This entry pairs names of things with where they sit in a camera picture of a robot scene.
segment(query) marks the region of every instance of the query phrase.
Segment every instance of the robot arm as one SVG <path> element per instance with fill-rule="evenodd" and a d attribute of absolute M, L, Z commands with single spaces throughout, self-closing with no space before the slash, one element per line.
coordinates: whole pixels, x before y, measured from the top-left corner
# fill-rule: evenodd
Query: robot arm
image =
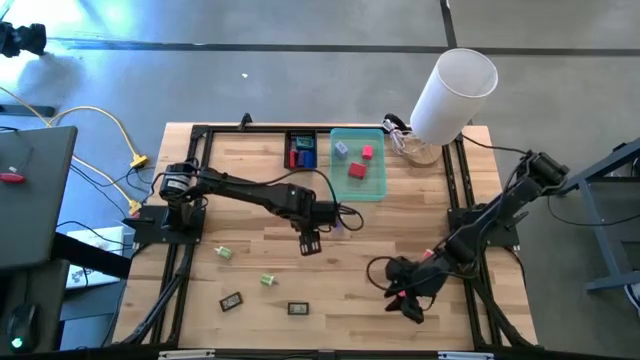
<path fill-rule="evenodd" d="M 478 209 L 474 220 L 461 224 L 443 239 L 433 249 L 434 255 L 420 262 L 404 257 L 389 260 L 385 276 L 391 286 L 386 289 L 385 297 L 395 296 L 395 300 L 387 311 L 399 310 L 417 323 L 424 321 L 417 297 L 435 298 L 450 275 L 474 279 L 469 270 L 485 249 L 485 237 L 499 227 L 514 226 L 522 219 L 515 216 L 516 213 L 538 197 L 554 194 L 564 184 L 568 172 L 566 166 L 545 153 L 527 152 L 514 171 L 515 182 L 507 184 L 501 195 Z"/>
<path fill-rule="evenodd" d="M 197 177 L 194 186 L 191 178 Z M 256 183 L 246 179 L 205 168 L 196 174 L 196 168 L 188 162 L 167 166 L 160 187 L 160 197 L 167 201 L 168 211 L 164 226 L 181 230 L 189 226 L 195 200 L 215 194 L 263 206 L 270 213 L 287 219 L 291 227 L 300 233 L 300 253 L 304 256 L 322 251 L 320 226 L 335 226 L 339 216 L 339 204 L 334 201 L 317 201 L 313 190 L 289 183 Z"/>

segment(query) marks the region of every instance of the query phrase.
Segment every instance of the gray floor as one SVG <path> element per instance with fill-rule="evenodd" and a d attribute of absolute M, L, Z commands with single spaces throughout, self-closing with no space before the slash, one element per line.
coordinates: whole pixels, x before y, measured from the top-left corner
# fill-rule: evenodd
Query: gray floor
<path fill-rule="evenodd" d="M 39 11 L 30 10 L 34 3 Z M 635 21 L 640 5 L 633 0 L 450 3 L 461 46 L 640 46 Z M 55 5 L 23 0 L 6 20 L 42 22 L 50 36 L 90 39 L 446 45 L 437 0 L 66 0 Z M 408 118 L 437 59 L 435 54 L 80 51 L 55 41 L 48 49 L 52 54 L 42 59 L 28 54 L 0 59 L 0 83 L 32 103 L 108 109 L 122 119 L 139 151 L 150 156 L 170 121 L 239 121 L 244 112 L 263 122 L 378 122 L 387 112 Z M 640 135 L 639 58 L 491 58 L 500 84 L 474 122 L 489 125 L 495 144 L 546 151 L 577 172 Z M 0 101 L 9 99 L 0 95 Z M 78 113 L 64 123 L 80 129 L 78 155 L 113 176 L 127 171 L 130 153 L 111 122 Z M 0 124 L 41 125 L 8 117 Z M 517 158 L 496 157 L 504 178 Z M 108 194 L 126 207 L 116 191 Z M 579 205 L 571 196 L 554 202 L 565 218 L 583 220 Z M 622 291 L 583 291 L 585 281 L 604 274 L 592 232 L 558 223 L 543 201 L 528 210 L 518 228 L 540 343 L 637 357 L 640 319 Z M 113 224 L 118 212 L 71 175 L 60 220 L 70 219 L 99 227 Z M 112 311 L 117 290 L 100 291 L 109 295 L 94 296 L 107 299 Z M 79 316 L 72 313 L 68 318 Z M 93 326 L 69 326 L 64 346 L 96 345 L 105 326 L 104 317 Z M 73 328 L 94 329 L 98 335 L 81 337 Z"/>

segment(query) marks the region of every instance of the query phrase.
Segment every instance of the red cube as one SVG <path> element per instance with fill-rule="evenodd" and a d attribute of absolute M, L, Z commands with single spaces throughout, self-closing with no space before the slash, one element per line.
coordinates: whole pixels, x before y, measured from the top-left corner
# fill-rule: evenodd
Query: red cube
<path fill-rule="evenodd" d="M 362 158 L 365 160 L 371 160 L 371 158 L 373 158 L 373 146 L 365 145 L 362 148 Z"/>
<path fill-rule="evenodd" d="M 367 173 L 367 166 L 359 163 L 351 163 L 349 166 L 349 176 L 364 179 L 364 175 Z"/>

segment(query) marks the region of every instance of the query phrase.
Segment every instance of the plastic tray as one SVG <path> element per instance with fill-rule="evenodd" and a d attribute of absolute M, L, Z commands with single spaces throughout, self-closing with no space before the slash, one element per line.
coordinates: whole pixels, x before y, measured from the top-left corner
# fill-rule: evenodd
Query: plastic tray
<path fill-rule="evenodd" d="M 335 144 L 342 141 L 349 152 L 342 160 L 336 155 Z M 362 148 L 373 146 L 373 158 L 364 160 Z M 374 129 L 331 130 L 329 176 L 338 201 L 380 201 L 387 195 L 387 170 L 384 164 L 384 134 Z M 349 176 L 349 165 L 367 165 L 364 179 Z"/>

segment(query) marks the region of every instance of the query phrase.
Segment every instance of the wooden table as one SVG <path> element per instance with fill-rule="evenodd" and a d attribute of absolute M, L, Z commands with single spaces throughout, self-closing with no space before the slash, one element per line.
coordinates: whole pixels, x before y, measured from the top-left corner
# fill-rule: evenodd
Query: wooden table
<path fill-rule="evenodd" d="M 167 124 L 156 172 L 184 160 L 192 125 Z M 467 126 L 464 133 L 491 143 L 487 127 Z M 283 140 L 283 134 L 217 134 L 210 167 L 254 181 L 270 180 L 287 172 L 282 166 Z M 319 170 L 327 173 L 328 143 L 328 135 L 318 135 Z M 465 147 L 476 201 L 488 202 L 501 190 L 493 153 L 468 141 Z M 455 148 L 451 148 L 456 159 Z M 309 257 L 300 255 L 298 236 L 287 221 L 255 205 L 209 196 L 205 234 L 191 270 L 180 347 L 472 349 L 460 280 L 449 278 L 421 325 L 400 313 L 385 312 L 389 301 L 366 280 L 364 269 L 372 257 L 404 255 L 417 260 L 448 234 L 450 204 L 442 159 L 432 167 L 411 168 L 391 151 L 388 138 L 385 157 L 386 198 L 350 204 L 364 215 L 364 229 L 322 234 L 322 253 Z M 453 163 L 459 175 L 457 161 Z M 313 188 L 319 199 L 328 199 L 327 186 L 318 175 L 295 174 L 288 180 Z M 458 192 L 464 204 L 462 191 Z M 163 202 L 156 196 L 150 204 Z M 215 253 L 220 245 L 233 250 L 231 260 Z M 126 337 L 155 302 L 166 251 L 167 246 L 152 245 L 134 259 L 114 340 Z M 490 248 L 487 260 L 497 303 L 525 338 L 535 343 L 518 264 L 503 249 Z M 386 284 L 383 266 L 380 262 L 372 273 Z M 260 275 L 265 272 L 275 275 L 279 285 L 261 285 Z M 236 291 L 242 293 L 244 304 L 223 313 L 218 300 Z M 308 301 L 311 314 L 288 316 L 288 301 Z M 172 309 L 170 303 L 165 336 Z M 479 312 L 489 339 L 484 307 Z"/>

